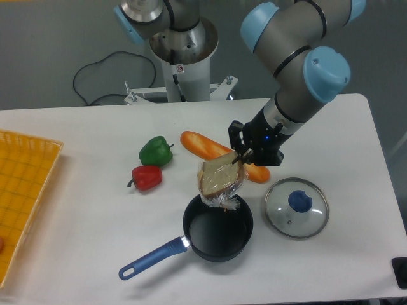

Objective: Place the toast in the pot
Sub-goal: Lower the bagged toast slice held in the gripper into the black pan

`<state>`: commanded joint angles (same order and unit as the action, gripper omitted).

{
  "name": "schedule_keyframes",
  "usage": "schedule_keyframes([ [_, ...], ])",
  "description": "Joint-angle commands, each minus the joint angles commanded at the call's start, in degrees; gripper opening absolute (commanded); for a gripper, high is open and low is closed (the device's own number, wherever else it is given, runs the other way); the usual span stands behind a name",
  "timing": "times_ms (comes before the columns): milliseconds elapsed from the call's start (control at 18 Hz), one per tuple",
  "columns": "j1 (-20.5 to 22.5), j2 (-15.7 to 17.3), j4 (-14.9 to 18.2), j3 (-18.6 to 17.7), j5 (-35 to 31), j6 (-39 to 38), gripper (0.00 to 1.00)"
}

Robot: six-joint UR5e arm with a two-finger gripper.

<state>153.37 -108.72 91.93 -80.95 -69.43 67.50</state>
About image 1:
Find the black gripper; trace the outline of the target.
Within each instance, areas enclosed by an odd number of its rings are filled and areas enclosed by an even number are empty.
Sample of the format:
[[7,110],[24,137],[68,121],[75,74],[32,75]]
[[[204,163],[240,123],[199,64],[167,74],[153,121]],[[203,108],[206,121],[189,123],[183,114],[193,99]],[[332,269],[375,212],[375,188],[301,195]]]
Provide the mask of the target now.
[[284,159],[280,151],[282,123],[271,127],[267,122],[264,109],[245,125],[239,121],[232,121],[228,127],[231,148],[237,156],[232,164],[240,161],[242,164],[256,166],[279,166]]

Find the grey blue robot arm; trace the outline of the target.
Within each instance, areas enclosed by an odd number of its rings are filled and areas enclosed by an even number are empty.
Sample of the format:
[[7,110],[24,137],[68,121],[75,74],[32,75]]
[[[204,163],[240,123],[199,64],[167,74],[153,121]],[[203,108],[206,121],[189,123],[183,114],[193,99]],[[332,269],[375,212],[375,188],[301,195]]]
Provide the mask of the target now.
[[[295,1],[281,10],[267,2],[244,18],[240,35],[245,45],[280,89],[250,122],[230,125],[237,161],[280,165],[281,145],[347,86],[346,59],[312,44],[349,24],[365,7],[365,1]],[[210,58],[218,36],[197,1],[122,1],[114,14],[132,42],[149,41],[162,64],[169,101],[209,99]]]

